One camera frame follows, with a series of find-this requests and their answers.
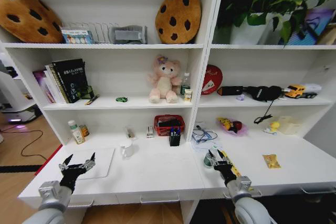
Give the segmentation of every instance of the white board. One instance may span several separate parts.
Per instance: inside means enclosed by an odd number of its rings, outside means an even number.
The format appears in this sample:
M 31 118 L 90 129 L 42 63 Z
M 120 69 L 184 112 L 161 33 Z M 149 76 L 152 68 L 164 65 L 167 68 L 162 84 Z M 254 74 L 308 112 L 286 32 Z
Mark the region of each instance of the white board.
M 105 148 L 105 149 L 92 149 L 85 151 L 68 151 L 68 155 L 62 160 L 59 160 L 57 164 L 63 163 L 65 158 L 73 154 L 72 159 L 68 165 L 74 164 L 83 164 L 87 159 L 90 159 L 93 153 L 96 153 L 96 165 L 85 174 L 82 174 L 78 177 L 77 180 L 89 179 L 89 178 L 104 178 L 107 177 L 114 153 L 114 148 Z M 62 179 L 62 173 L 59 167 L 55 167 L 57 171 L 57 177 L 55 180 L 60 181 Z

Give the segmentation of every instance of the red basket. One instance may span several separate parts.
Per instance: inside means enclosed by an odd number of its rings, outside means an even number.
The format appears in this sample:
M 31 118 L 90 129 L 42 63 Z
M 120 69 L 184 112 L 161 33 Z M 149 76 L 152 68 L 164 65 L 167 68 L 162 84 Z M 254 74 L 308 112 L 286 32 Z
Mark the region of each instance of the red basket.
M 157 125 L 159 121 L 161 121 L 161 122 L 167 122 L 167 121 L 170 121 L 172 119 L 179 120 L 181 126 L 159 127 Z M 185 127 L 185 124 L 184 124 L 183 118 L 180 115 L 157 115 L 154 118 L 154 128 L 155 128 L 155 130 L 156 130 L 156 132 L 157 132 L 157 134 L 159 136 L 169 136 L 171 128 L 174 128 L 174 129 L 180 128 L 181 132 L 183 132 L 184 131 L 184 127 Z

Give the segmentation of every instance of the pink teddy bear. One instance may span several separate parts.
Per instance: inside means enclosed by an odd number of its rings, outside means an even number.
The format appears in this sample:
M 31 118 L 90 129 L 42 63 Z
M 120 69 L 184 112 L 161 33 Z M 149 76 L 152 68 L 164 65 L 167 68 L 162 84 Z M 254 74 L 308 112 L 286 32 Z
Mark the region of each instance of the pink teddy bear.
M 181 85 L 180 62 L 168 61 L 167 57 L 158 55 L 153 64 L 154 74 L 149 74 L 149 81 L 154 85 L 149 94 L 149 100 L 158 103 L 160 98 L 166 98 L 168 103 L 177 102 L 178 86 Z

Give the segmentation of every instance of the wooden floor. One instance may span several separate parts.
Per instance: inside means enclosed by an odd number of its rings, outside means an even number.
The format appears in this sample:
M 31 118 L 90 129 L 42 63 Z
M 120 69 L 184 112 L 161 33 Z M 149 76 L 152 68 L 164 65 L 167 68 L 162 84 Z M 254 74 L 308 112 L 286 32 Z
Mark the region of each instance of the wooden floor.
M 6 123 L 0 113 L 0 129 L 13 125 Z M 48 158 L 59 146 L 59 141 L 43 116 L 7 132 L 42 130 L 43 136 L 26 148 L 24 154 L 41 154 Z M 22 157 L 21 149 L 39 136 L 32 133 L 1 133 L 4 141 L 0 144 L 0 166 L 41 165 L 44 159 L 39 156 Z M 0 173 L 0 223 L 18 224 L 36 212 L 17 196 L 34 178 L 34 173 Z M 114 205 L 96 206 L 88 209 L 83 223 L 93 224 L 181 224 L 180 204 L 155 205 Z

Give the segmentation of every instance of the robotic arm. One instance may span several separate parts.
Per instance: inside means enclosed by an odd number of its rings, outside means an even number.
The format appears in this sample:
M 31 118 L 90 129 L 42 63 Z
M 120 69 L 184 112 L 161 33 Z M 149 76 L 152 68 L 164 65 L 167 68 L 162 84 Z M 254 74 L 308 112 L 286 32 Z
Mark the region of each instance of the robotic arm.
M 76 180 L 79 175 L 86 173 L 94 167 L 95 153 L 91 159 L 85 161 L 84 164 L 68 165 L 72 155 L 67 157 L 59 168 L 63 174 L 61 182 L 49 181 L 44 182 L 38 189 L 42 203 L 38 208 L 38 212 L 25 220 L 23 224 L 64 224 L 63 213 L 67 209 L 71 194 L 75 190 Z
M 235 214 L 241 224 L 276 224 L 267 209 L 252 197 L 260 194 L 249 190 L 251 180 L 246 176 L 237 177 L 231 170 L 232 163 L 219 150 L 212 153 L 209 150 L 209 160 L 215 170 L 221 173 L 224 183 L 229 191 L 229 196 L 235 204 Z

